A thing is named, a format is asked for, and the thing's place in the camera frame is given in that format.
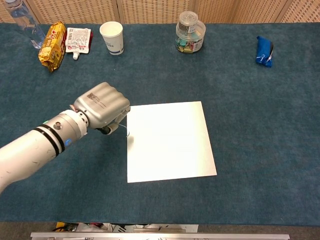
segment blue snack wrapper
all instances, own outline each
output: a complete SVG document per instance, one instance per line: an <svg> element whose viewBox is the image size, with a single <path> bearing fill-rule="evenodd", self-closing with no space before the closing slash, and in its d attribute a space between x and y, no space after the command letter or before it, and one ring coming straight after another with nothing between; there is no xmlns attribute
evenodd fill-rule
<svg viewBox="0 0 320 240"><path fill-rule="evenodd" d="M258 39L258 48L256 50L255 58L256 63L271 68L274 44L262 36L257 36L256 39Z"/></svg>

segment jar lid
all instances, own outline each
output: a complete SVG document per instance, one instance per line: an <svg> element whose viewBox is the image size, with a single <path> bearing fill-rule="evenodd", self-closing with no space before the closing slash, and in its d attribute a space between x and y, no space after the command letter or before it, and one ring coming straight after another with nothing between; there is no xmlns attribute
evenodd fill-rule
<svg viewBox="0 0 320 240"><path fill-rule="evenodd" d="M198 22L198 14L193 11L184 11L180 13L179 22L185 26L193 26Z"/></svg>
<svg viewBox="0 0 320 240"><path fill-rule="evenodd" d="M178 23L175 27L175 33L180 39L183 39L187 42L198 41L204 38L206 33L206 26L202 21L198 20L194 32L186 33L185 31L180 29L179 23Z"/></svg>

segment black band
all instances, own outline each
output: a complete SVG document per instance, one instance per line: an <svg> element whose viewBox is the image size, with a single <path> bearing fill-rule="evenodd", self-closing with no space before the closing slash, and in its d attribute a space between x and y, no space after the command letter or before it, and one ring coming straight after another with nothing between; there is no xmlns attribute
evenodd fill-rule
<svg viewBox="0 0 320 240"><path fill-rule="evenodd" d="M40 129L40 128L37 128L37 127L36 127L36 128L33 129L33 130L38 131L38 132L41 133L43 136L45 136L46 139L49 140L49 142L52 144L52 147L53 147L54 150L55 150L55 156L58 156L58 155L59 155L59 148L58 148L56 142L52 139L52 137L50 137L48 133L46 133L45 131L43 131L43 130Z"/></svg>
<svg viewBox="0 0 320 240"><path fill-rule="evenodd" d="M45 129L48 129L56 137L56 139L60 143L61 153L62 153L65 150L65 144L64 144L64 141L62 141L60 135L56 132L56 130L54 130L52 127L50 127L48 125L45 125L45 124L41 124L40 126L45 128Z"/></svg>

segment candy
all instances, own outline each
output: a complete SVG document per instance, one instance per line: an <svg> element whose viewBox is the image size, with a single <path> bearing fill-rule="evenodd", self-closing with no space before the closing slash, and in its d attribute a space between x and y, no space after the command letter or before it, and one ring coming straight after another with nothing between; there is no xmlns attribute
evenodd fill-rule
<svg viewBox="0 0 320 240"><path fill-rule="evenodd" d="M262 64L268 68L272 67L272 52L274 50L274 44L262 37L257 36L256 39L258 39L258 47L256 50L256 57L255 61L258 64Z"/></svg>
<svg viewBox="0 0 320 240"><path fill-rule="evenodd" d="M38 57L41 64L46 66L50 72L59 68L64 58L66 36L67 29L61 21L54 23L46 34Z"/></svg>

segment white paper sheet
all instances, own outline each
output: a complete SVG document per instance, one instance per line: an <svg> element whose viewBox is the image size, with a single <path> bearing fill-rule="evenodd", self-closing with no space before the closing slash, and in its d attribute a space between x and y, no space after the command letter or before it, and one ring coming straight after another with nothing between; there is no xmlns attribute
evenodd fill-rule
<svg viewBox="0 0 320 240"><path fill-rule="evenodd" d="M217 175L200 101L132 106L127 182Z"/></svg>

